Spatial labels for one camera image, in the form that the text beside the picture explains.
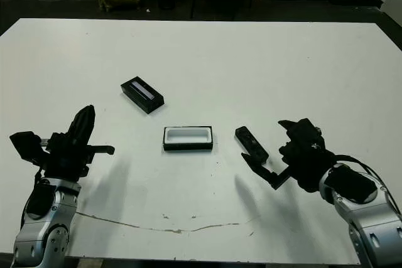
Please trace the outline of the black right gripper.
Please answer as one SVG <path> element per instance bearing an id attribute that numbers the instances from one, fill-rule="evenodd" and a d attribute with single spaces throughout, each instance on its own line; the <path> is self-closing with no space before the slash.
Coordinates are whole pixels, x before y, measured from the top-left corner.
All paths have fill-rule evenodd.
<path id="1" fill-rule="evenodd" d="M 281 120 L 278 124 L 286 130 L 287 135 L 294 135 L 297 122 Z M 322 176 L 335 164 L 335 154 L 327 150 L 324 142 L 299 144 L 289 141 L 279 148 L 279 153 L 287 168 L 276 176 L 251 155 L 241 153 L 241 156 L 251 170 L 270 183 L 275 190 L 288 178 L 293 178 L 303 190 L 318 191 Z"/>

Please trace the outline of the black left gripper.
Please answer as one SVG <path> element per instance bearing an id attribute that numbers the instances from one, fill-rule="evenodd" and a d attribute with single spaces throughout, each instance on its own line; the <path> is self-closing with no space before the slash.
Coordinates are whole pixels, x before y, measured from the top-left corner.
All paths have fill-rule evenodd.
<path id="1" fill-rule="evenodd" d="M 42 166 L 44 177 L 78 182 L 87 176 L 95 154 L 114 154 L 113 146 L 88 145 L 94 122 L 94 106 L 88 105 L 77 112 L 67 134 L 52 134 L 45 148 L 48 156 Z"/>

